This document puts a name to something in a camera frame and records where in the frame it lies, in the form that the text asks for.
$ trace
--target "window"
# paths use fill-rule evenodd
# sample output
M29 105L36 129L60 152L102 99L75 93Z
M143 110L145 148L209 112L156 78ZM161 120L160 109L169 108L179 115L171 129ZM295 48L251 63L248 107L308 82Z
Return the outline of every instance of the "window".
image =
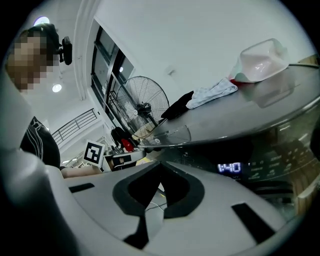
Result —
M130 130L128 116L117 103L119 88L134 72L134 66L112 38L99 28L94 42L91 87L111 120L115 117L125 130Z

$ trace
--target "ceiling light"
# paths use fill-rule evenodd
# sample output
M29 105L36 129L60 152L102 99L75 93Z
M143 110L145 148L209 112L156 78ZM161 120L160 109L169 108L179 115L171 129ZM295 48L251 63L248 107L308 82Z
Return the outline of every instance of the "ceiling light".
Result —
M54 93L57 93L57 92L60 92L61 88L62 88L61 84L55 84L55 85L52 87L52 91L53 91Z
M41 16L41 17L39 17L39 18L37 18L35 20L33 25L36 26L36 25L41 24L41 23L50 23L50 20L45 16Z

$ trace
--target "white cloth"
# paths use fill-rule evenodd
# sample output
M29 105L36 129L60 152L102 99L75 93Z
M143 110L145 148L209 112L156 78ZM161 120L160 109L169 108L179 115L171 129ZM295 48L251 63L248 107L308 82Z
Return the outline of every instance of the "white cloth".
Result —
M192 95L192 99L186 104L186 107L192 110L209 101L232 94L237 90L238 87L225 77L211 87L196 89Z

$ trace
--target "black shirt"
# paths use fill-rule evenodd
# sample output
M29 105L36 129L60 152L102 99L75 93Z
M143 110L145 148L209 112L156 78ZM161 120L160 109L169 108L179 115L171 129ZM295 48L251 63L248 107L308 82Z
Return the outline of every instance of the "black shirt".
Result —
M60 167L57 143L47 128L33 117L21 142L21 149L40 158L45 165Z

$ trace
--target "fan grille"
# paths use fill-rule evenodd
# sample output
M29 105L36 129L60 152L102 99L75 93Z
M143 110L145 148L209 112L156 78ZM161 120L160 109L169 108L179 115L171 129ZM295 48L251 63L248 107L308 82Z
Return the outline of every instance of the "fan grille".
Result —
M126 81L117 92L117 109L132 134L145 138L159 124L168 109L165 92L152 79L135 76Z

